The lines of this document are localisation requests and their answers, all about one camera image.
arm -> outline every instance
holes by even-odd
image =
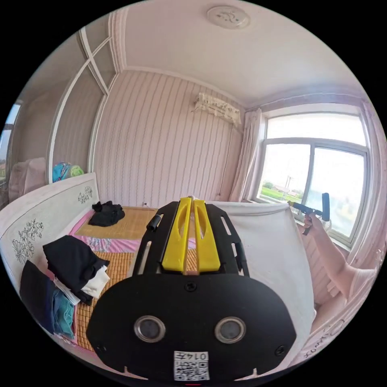
[[[305,216],[305,227],[310,227],[309,234],[312,235],[316,242],[328,277],[344,297],[348,299],[352,281],[356,271],[359,269],[351,267],[346,262],[343,254],[331,241],[322,223],[314,214]]]

qr code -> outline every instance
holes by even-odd
[[[208,352],[177,352],[175,360],[175,380],[209,380]]]

ceiling light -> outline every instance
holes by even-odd
[[[213,7],[207,11],[210,22],[227,29],[242,29],[250,24],[246,12],[231,6]]]

green field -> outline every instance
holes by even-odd
[[[278,192],[267,187],[262,187],[261,195],[269,196],[270,198],[277,199],[277,200],[282,199],[282,192]],[[285,196],[285,201],[301,203],[301,199],[290,195]]]

pile of clothes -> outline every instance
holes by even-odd
[[[51,334],[74,339],[74,306],[31,261],[23,268],[20,297],[33,318]]]
[[[54,284],[62,290],[73,305],[83,302],[91,305],[99,298],[110,278],[106,274],[109,261],[97,257],[81,240],[65,235],[43,246],[48,270]]]
[[[75,305],[91,305],[109,282],[109,261],[97,257],[81,240],[65,235],[43,246],[53,281],[27,260],[20,297],[31,315],[49,333],[74,339]]]
[[[125,213],[120,204],[113,204],[110,200],[106,203],[93,204],[92,206],[95,214],[89,220],[89,225],[108,227],[118,223],[121,220]]]
[[[52,168],[52,182],[56,183],[57,181],[83,174],[84,172],[79,165],[72,165],[68,162],[60,162]]]

